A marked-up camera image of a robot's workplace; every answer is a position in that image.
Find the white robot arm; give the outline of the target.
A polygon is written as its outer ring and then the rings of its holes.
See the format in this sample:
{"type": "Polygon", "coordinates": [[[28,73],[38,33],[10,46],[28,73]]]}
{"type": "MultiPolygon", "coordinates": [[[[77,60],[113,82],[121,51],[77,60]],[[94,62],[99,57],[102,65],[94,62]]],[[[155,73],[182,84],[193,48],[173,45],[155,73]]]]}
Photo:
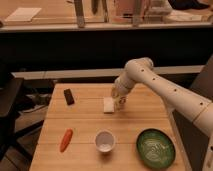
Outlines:
{"type": "Polygon", "coordinates": [[[153,68],[148,57],[125,64],[112,88],[116,107],[124,106],[126,96],[137,83],[146,85],[209,137],[202,171],[213,171],[213,101],[157,75],[153,68]]]}

